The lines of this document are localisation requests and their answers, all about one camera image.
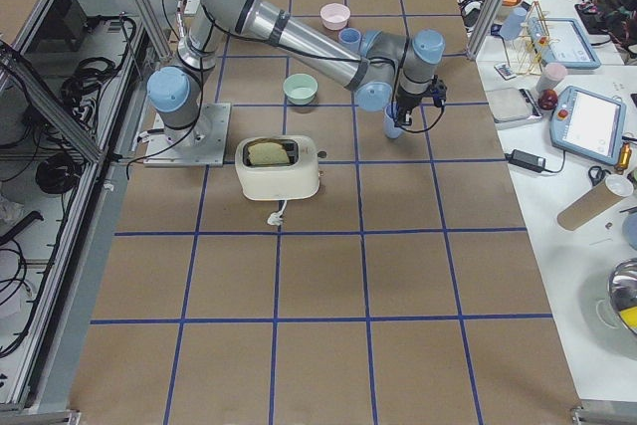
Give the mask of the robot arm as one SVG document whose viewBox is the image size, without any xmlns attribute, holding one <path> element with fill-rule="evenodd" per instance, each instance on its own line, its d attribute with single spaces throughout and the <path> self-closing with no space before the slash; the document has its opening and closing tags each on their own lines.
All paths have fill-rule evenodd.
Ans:
<svg viewBox="0 0 637 425">
<path fill-rule="evenodd" d="M 146 85 L 173 148 L 196 144 L 204 133 L 203 84 L 223 36 L 290 53 L 352 92 L 356 106 L 385 111 L 399 131 L 410 130 L 424 99 L 445 106 L 447 88 L 436 73 L 445 40 L 435 30 L 413 37 L 367 31 L 352 51 L 266 0 L 199 1 L 175 64 L 153 73 Z"/>
</svg>

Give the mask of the blue cup near arm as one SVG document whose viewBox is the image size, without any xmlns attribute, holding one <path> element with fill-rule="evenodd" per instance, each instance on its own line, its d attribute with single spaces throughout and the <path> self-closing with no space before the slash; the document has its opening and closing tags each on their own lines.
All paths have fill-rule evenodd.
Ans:
<svg viewBox="0 0 637 425">
<path fill-rule="evenodd" d="M 344 28 L 338 32 L 338 42 L 348 50 L 358 53 L 361 42 L 361 32 L 355 28 Z"/>
</svg>

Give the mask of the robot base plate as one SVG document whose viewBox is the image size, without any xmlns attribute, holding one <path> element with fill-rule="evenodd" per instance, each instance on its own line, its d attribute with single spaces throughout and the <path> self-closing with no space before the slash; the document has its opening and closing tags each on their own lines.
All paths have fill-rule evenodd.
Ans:
<svg viewBox="0 0 637 425">
<path fill-rule="evenodd" d="M 157 113 L 153 128 L 161 129 L 161 132 L 148 137 L 143 163 L 152 167 L 221 167 L 231 107 L 230 103 L 204 104 L 194 129 L 176 146 L 172 145 L 171 139 L 177 140 L 179 135 L 171 129 L 166 135 L 163 121 Z"/>
</svg>

